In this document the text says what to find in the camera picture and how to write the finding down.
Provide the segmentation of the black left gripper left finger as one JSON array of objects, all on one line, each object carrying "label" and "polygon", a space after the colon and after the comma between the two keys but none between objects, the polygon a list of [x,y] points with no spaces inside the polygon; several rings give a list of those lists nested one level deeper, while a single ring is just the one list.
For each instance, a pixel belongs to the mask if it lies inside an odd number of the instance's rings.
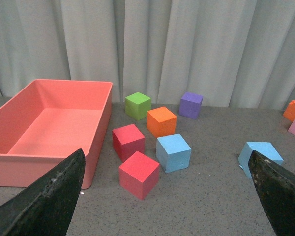
[{"label": "black left gripper left finger", "polygon": [[76,150],[0,206],[0,236],[64,236],[77,204],[85,155]]}]

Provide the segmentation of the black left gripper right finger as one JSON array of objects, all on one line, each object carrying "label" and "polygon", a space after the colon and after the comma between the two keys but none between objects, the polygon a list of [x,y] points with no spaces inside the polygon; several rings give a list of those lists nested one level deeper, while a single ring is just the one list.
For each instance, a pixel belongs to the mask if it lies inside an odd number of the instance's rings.
[{"label": "black left gripper right finger", "polygon": [[252,151],[248,167],[270,224],[278,236],[295,236],[295,174]]}]

